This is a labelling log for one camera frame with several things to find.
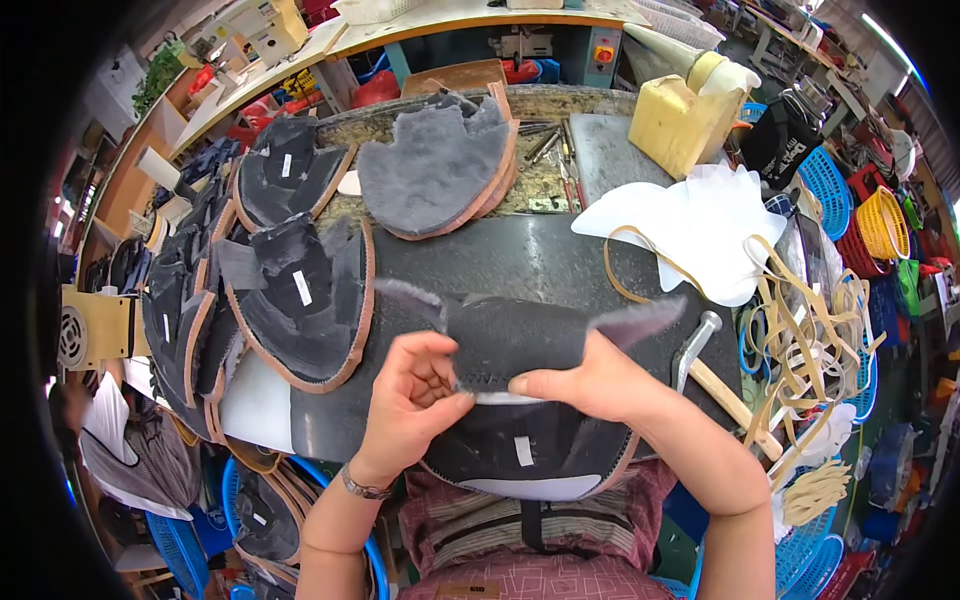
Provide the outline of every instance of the black work surface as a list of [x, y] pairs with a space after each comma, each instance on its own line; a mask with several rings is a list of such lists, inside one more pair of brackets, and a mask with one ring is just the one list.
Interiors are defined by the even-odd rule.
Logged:
[[[404, 279], [431, 292], [473, 292], [550, 302], [591, 316], [631, 305], [607, 280], [604, 240], [570, 231], [574, 218], [491, 217], [419, 242], [407, 242], [375, 228], [376, 275]], [[613, 272], [628, 290], [647, 298], [662, 295], [657, 259], [651, 252], [611, 240], [610, 255]], [[670, 295], [676, 294], [687, 297], [681, 319], [660, 335], [639, 342], [628, 354], [670, 385], [674, 353], [696, 329], [701, 313], [713, 310], [724, 325], [710, 338], [700, 358], [741, 396], [730, 309], [704, 300], [689, 283], [682, 283]], [[363, 361], [353, 376], [324, 395], [291, 388], [290, 422], [297, 453], [334, 462], [353, 456], [363, 440], [371, 385], [390, 342], [401, 333], [428, 328], [427, 321], [413, 316], [409, 309], [377, 295]], [[687, 379], [684, 395], [728, 431], [736, 428], [733, 419], [692, 378]], [[653, 455], [641, 440], [635, 456]]]

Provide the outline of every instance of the wooden hammer handle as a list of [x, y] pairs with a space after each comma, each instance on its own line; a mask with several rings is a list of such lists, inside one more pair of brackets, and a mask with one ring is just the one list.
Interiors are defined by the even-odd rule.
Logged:
[[[743, 400], [727, 387], [727, 384], [721, 381], [720, 377], [710, 370], [710, 367], [704, 364], [704, 361], [699, 358], [693, 359], [689, 375], [713, 396], [717, 404], [733, 417], [736, 424], [746, 430], [750, 429], [750, 421], [753, 420], [754, 414], [750, 412]], [[776, 462], [783, 454], [783, 446], [767, 431], [766, 423], [761, 423], [756, 431], [756, 443], [772, 461]]]

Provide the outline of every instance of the green leaves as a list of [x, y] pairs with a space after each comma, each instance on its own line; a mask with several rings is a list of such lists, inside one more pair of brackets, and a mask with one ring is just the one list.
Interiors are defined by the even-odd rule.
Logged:
[[177, 40], [156, 53], [147, 76], [136, 85], [136, 93], [132, 96], [136, 118], [141, 119], [147, 114], [160, 94], [183, 70], [183, 65], [177, 60], [182, 51], [183, 42]]

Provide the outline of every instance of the maroon patterned shirt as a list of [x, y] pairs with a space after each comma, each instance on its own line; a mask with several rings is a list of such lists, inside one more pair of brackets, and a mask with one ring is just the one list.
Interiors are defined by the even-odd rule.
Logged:
[[659, 460], [631, 464], [608, 490], [585, 500], [550, 503], [556, 511], [577, 509], [576, 516], [543, 519], [551, 555], [523, 543], [518, 501], [463, 490], [426, 472], [406, 478], [410, 499], [400, 510], [401, 532], [422, 580], [397, 600], [673, 598], [646, 574], [663, 499], [677, 482]]

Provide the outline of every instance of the green basket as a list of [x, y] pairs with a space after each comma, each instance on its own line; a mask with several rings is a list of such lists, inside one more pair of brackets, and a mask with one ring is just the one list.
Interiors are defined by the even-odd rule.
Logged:
[[897, 279], [900, 281], [900, 290], [903, 292], [907, 312], [911, 317], [920, 317], [920, 295], [917, 294], [920, 262], [909, 258], [898, 261]]
[[914, 231], [919, 231], [924, 228], [924, 223], [920, 220], [920, 217], [917, 216], [917, 209], [914, 208], [913, 201], [910, 200], [909, 196], [903, 198], [903, 214], [906, 215], [906, 220]]

